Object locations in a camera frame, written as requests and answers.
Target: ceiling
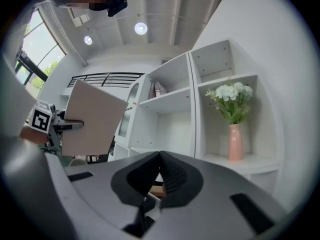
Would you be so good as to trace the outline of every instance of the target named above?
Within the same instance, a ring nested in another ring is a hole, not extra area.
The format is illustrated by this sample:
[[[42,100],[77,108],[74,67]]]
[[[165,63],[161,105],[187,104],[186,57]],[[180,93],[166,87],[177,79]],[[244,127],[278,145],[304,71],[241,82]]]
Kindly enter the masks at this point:
[[[93,50],[156,43],[187,51],[192,49],[221,0],[127,1],[128,7],[114,17],[108,17],[106,11],[82,9],[80,14],[87,14],[90,20],[77,27],[79,38],[91,36]],[[135,33],[138,22],[147,25],[145,35]]]

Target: white flower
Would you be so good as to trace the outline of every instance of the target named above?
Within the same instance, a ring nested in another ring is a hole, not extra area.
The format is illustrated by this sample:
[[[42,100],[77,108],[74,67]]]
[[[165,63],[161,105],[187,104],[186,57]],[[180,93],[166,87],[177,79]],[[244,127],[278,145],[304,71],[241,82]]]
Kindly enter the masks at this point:
[[[238,96],[238,91],[233,86],[221,85],[215,90],[215,96],[223,99],[225,102],[228,100],[235,101]]]
[[[242,82],[236,82],[233,87],[239,92],[241,93],[244,89],[244,85],[242,84]]]
[[[246,85],[243,87],[242,93],[249,100],[253,96],[253,90],[250,86]]]

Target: person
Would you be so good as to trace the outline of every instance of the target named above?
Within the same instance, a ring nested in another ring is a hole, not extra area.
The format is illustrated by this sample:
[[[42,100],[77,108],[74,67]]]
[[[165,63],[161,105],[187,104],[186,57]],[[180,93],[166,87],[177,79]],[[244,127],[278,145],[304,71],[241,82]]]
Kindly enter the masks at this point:
[[[117,0],[32,0],[32,7],[30,8],[28,6],[28,8],[21,12],[4,41],[2,46],[2,56],[4,61],[10,67],[11,71],[14,72],[15,65],[17,64],[22,51],[27,25],[31,20],[35,7],[41,3],[51,2],[59,7],[75,7],[90,9],[93,11],[102,11],[109,9],[110,5],[116,1]],[[22,127],[20,138],[29,140],[35,144],[48,142],[48,136],[46,133],[31,129],[28,125],[24,125]]]

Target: window frame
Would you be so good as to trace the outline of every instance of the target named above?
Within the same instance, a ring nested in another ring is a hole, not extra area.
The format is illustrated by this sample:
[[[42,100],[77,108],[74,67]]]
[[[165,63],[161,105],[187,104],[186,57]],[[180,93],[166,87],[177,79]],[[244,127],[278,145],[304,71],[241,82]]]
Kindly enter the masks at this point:
[[[56,65],[56,67],[59,65],[59,63],[67,56],[67,53],[64,51],[64,49],[61,47],[61,45],[59,44],[59,42],[56,40],[56,38],[54,37],[54,35],[52,34],[50,28],[47,26],[43,16],[41,15],[41,12],[39,10],[39,8],[35,9],[32,14],[34,14],[35,12],[38,12],[42,22],[40,24],[38,24],[37,26],[35,26],[33,29],[31,29],[26,35],[24,35],[23,39],[25,37],[27,37],[30,33],[32,33],[35,29],[37,29],[37,27],[41,26],[42,24],[44,24],[44,26],[46,27],[47,31],[49,32],[50,36],[53,38],[53,40],[55,41],[55,46],[52,47],[49,52],[46,53],[46,55],[40,60],[40,62],[37,64],[35,64],[33,62],[33,60],[28,57],[28,55],[21,49],[21,53],[19,55],[18,58],[18,64],[15,67],[15,74],[17,74],[19,72],[19,70],[21,70],[21,67],[24,67],[28,72],[29,75],[26,78],[25,82],[23,83],[24,86],[27,85],[27,83],[29,82],[30,78],[33,76],[33,74],[35,74],[37,77],[39,77],[41,80],[44,81],[44,84],[46,83],[47,79],[48,79],[48,75],[46,75],[40,68],[39,65],[41,64],[41,62],[49,55],[49,53],[56,48],[57,46],[60,48],[60,50],[63,52],[63,58],[58,62],[58,64]]]

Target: glass cabinet door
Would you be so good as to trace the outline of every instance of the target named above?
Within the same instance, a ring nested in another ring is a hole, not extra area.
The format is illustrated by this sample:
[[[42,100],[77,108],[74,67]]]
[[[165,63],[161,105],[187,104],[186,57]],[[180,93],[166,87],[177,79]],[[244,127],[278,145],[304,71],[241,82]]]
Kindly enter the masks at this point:
[[[129,98],[127,100],[128,107],[126,108],[126,110],[124,112],[124,115],[123,115],[123,118],[122,118],[122,121],[120,124],[119,136],[124,137],[124,138],[127,136],[129,121],[130,121],[130,117],[133,113],[133,108],[135,106],[134,102],[136,101],[138,89],[139,89],[139,84],[136,83],[130,91]]]

